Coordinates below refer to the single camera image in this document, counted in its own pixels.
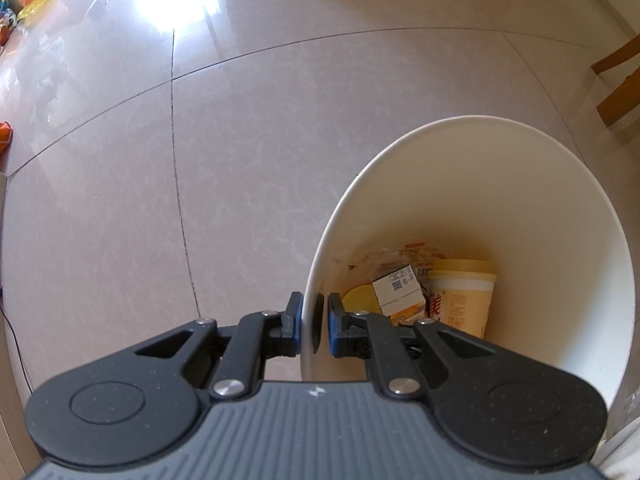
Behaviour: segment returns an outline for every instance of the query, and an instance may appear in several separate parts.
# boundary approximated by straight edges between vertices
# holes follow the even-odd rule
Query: small white box
[[[394,324],[412,324],[424,317],[426,301],[411,265],[373,282],[380,309]]]

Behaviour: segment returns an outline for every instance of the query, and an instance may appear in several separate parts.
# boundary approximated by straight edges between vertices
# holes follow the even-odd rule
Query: tile floor
[[[606,128],[595,111],[633,61],[589,69],[626,41],[596,0],[53,0],[0,57],[1,277],[31,384],[198,316],[280,308],[364,164],[447,116],[562,142],[638,262],[640,112]],[[639,385],[640,342],[615,427]]]

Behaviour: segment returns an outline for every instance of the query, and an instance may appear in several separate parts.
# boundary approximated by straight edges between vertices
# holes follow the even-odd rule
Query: white fabric
[[[591,460],[610,480],[640,478],[640,417],[598,448]]]

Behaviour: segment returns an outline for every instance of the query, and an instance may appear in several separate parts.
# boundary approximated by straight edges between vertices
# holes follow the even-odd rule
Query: tile grout line
[[[570,139],[574,142],[575,149],[578,150],[578,155],[580,155],[580,161],[585,166],[587,166],[587,163],[584,160],[584,156],[582,156],[582,151],[580,150],[580,146],[578,146],[578,143],[575,140],[574,134],[572,134],[571,129],[569,128],[569,125],[567,124],[567,122],[564,120],[564,117],[560,113],[560,110],[558,109],[558,106],[556,105],[556,102],[551,98],[551,95],[549,95],[549,92],[546,90],[545,86],[542,84],[542,81],[540,81],[540,78],[538,77],[538,74],[536,74],[534,72],[534,70],[530,67],[529,63],[527,63],[527,60],[524,59],[524,57],[522,56],[520,51],[515,47],[515,45],[513,43],[511,43],[510,39],[507,37],[507,34],[504,33],[504,32],[501,32],[501,34],[502,34],[503,38],[506,40],[506,42],[509,43],[509,45],[511,45],[511,48],[515,51],[515,53],[522,60],[522,62],[525,64],[525,66],[529,69],[529,72],[531,72],[533,77],[536,78],[536,81],[540,85],[540,88],[542,88],[542,91],[545,93],[546,97],[549,99],[549,101],[553,105],[554,110],[556,111],[556,113],[558,114],[558,117],[560,117],[560,120],[562,121],[562,124],[564,124],[564,127],[566,128]]]
[[[135,95],[132,95],[131,97],[127,97],[123,101],[120,101],[119,103],[114,104],[113,106],[110,106],[106,110],[103,110],[100,113],[95,114],[93,117],[83,121],[81,124],[78,124],[78,126],[75,126],[71,130],[69,130],[66,134],[62,135],[59,139],[54,140],[51,144],[49,144],[48,146],[42,148],[38,153],[36,153],[32,157],[30,157],[25,163],[20,165],[16,170],[12,171],[8,175],[8,178],[9,178],[9,180],[12,180],[13,177],[22,168],[24,168],[27,164],[29,164],[34,158],[37,158],[44,151],[48,150],[51,146],[53,146],[54,144],[56,144],[60,140],[64,139],[66,136],[68,136],[69,134],[73,133],[74,131],[78,130],[82,126],[85,126],[87,123],[90,123],[94,119],[97,119],[101,115],[113,110],[114,108],[120,106],[121,104],[124,104],[124,103],[126,103],[128,101],[131,101],[132,99],[135,99],[136,97],[139,97],[142,94],[144,94],[146,92],[149,92],[150,90],[153,90],[155,88],[158,88],[159,86],[162,86],[163,84],[166,84],[166,83],[169,83],[169,82],[173,83],[173,81],[175,81],[175,80],[178,80],[178,79],[183,78],[183,77],[188,76],[188,75],[195,74],[196,72],[200,72],[201,70],[206,70],[207,68],[211,68],[213,66],[217,66],[219,64],[223,64],[223,63],[226,63],[228,61],[233,61],[233,60],[239,59],[241,57],[250,56],[252,54],[260,54],[261,52],[266,52],[268,50],[274,50],[276,48],[280,48],[281,46],[291,46],[291,45],[294,45],[294,44],[306,43],[307,41],[326,40],[328,38],[340,38],[341,36],[353,36],[355,34],[367,34],[367,33],[370,33],[370,32],[392,32],[392,31],[395,31],[395,30],[478,30],[478,31],[483,31],[483,32],[497,32],[499,34],[502,34],[507,39],[507,41],[509,41],[509,39],[506,37],[507,33],[508,34],[518,34],[520,36],[527,36],[527,37],[530,37],[530,38],[540,38],[541,40],[557,41],[558,43],[564,43],[564,44],[569,44],[569,45],[573,45],[573,46],[578,46],[580,48],[586,48],[586,49],[590,49],[590,50],[594,50],[596,52],[601,52],[603,54],[606,54],[606,52],[603,51],[603,50],[600,50],[600,49],[597,49],[597,48],[594,48],[594,47],[590,47],[590,46],[581,45],[581,44],[578,44],[578,43],[572,43],[570,41],[556,40],[555,38],[547,38],[545,36],[537,36],[535,34],[526,34],[524,32],[504,31],[504,30],[500,30],[500,29],[496,29],[496,28],[478,28],[478,27],[391,27],[391,28],[374,28],[374,29],[370,29],[370,30],[357,30],[357,31],[354,31],[354,32],[342,32],[340,34],[329,34],[327,36],[317,36],[315,38],[306,38],[304,40],[297,40],[297,41],[291,41],[289,43],[281,43],[281,44],[277,44],[277,45],[273,45],[273,46],[267,46],[265,48],[261,48],[261,49],[258,49],[258,50],[252,50],[251,52],[246,52],[245,54],[239,54],[238,56],[233,56],[233,57],[229,57],[227,59],[222,59],[220,61],[216,61],[214,63],[210,63],[210,64],[205,65],[203,67],[191,70],[190,72],[185,72],[184,74],[181,74],[179,76],[174,76],[174,43],[175,43],[175,30],[174,30],[174,36],[172,37],[172,56],[171,56],[171,77],[170,77],[170,79],[167,79],[166,81],[162,81],[162,82],[160,82],[160,83],[158,83],[156,85],[153,85],[150,88],[147,88],[146,90],[143,90],[141,92],[138,92]],[[531,68],[529,67],[527,62],[525,61],[524,63],[531,70]]]
[[[178,201],[178,216],[180,217],[180,230],[182,231],[182,244],[184,246],[184,257],[187,260],[187,271],[189,272],[189,280],[191,282],[191,291],[193,292],[193,300],[196,303],[196,311],[198,317],[202,317],[198,297],[196,295],[196,287],[193,284],[193,275],[191,273],[191,264],[189,262],[189,251],[187,250],[187,238],[184,235],[184,221],[182,220],[182,207],[180,206],[180,188],[178,186],[178,165],[175,161],[175,129],[174,129],[174,46],[175,46],[175,29],[171,40],[171,148],[174,156],[174,180],[175,180],[175,197]]]

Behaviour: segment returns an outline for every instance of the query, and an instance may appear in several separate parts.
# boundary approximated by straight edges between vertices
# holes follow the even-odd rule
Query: yellow cup
[[[430,317],[483,337],[497,279],[493,271],[482,260],[435,260],[428,275]]]

